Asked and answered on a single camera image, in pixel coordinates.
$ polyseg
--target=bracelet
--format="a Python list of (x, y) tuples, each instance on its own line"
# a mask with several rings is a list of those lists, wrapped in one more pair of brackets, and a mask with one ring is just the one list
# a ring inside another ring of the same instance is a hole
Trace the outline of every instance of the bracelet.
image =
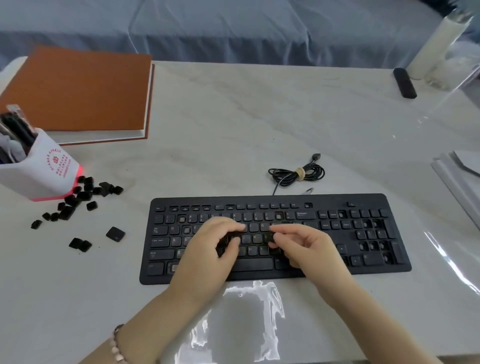
[(112, 346), (112, 354), (115, 358), (115, 361), (120, 364), (128, 364), (125, 360), (125, 357), (120, 353), (120, 349), (117, 346), (117, 332), (121, 329), (123, 324), (118, 325), (115, 330), (113, 330), (112, 337), (110, 338), (110, 345)]

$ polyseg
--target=cable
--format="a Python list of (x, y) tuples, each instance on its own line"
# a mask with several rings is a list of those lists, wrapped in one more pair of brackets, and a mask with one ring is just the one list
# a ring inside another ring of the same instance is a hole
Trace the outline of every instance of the cable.
[(320, 153), (316, 153), (312, 156), (312, 161), (306, 164), (302, 168), (298, 168), (295, 171), (284, 170), (281, 168), (270, 168), (268, 173), (272, 176), (273, 180), (277, 182), (272, 196), (275, 195), (278, 185), (282, 187), (288, 187), (296, 180), (299, 181), (319, 181), (325, 177), (325, 170), (315, 162), (320, 158)]

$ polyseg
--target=forearm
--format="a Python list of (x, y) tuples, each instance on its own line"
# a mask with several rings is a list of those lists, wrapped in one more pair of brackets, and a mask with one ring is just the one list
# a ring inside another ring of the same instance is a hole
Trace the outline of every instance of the forearm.
[[(167, 289), (150, 301), (117, 333), (120, 352), (130, 363), (154, 363), (200, 308)], [(116, 363), (109, 340), (81, 361), (81, 364), (92, 363)]]
[(441, 364), (360, 286), (335, 310), (372, 364)]

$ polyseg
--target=black remote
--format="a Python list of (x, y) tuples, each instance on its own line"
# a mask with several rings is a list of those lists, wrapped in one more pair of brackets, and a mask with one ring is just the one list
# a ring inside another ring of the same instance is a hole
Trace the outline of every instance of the black remote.
[(417, 92), (410, 81), (410, 76), (405, 68), (395, 68), (393, 70), (393, 76), (396, 79), (398, 88), (404, 98), (416, 98)]

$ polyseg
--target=white pen holder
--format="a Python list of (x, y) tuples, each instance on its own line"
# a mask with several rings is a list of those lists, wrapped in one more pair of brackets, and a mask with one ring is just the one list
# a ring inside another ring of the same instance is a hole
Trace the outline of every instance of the white pen holder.
[(0, 164), (0, 184), (32, 201), (63, 199), (72, 193), (82, 167), (42, 129), (28, 156)]

